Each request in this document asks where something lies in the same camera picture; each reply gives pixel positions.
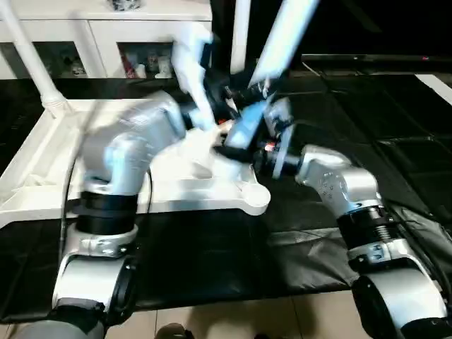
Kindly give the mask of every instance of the black cable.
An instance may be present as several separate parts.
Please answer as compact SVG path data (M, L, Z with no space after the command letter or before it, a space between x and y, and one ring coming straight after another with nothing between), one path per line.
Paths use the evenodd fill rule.
M148 168L146 173L148 174L148 178L149 178L149 202L148 202L148 212L147 212L147 214L149 214L149 212L150 212L150 204L153 201L153 175L150 172L150 168Z

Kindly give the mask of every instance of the black table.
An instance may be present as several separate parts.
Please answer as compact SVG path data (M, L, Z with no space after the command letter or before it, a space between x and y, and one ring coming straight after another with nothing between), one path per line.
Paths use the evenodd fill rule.
M0 172L42 113L30 81L2 81ZM174 81L60 80L69 99L136 98ZM382 195L415 220L448 273L452 246L435 218L452 220L452 107L414 76L303 77L280 91L299 120L292 144L334 148L374 173ZM347 289L356 278L334 217L293 178L259 181L266 213L161 213L138 218L143 270L138 309L260 299ZM0 321L41 319L57 274L59 221L15 222L0 230Z

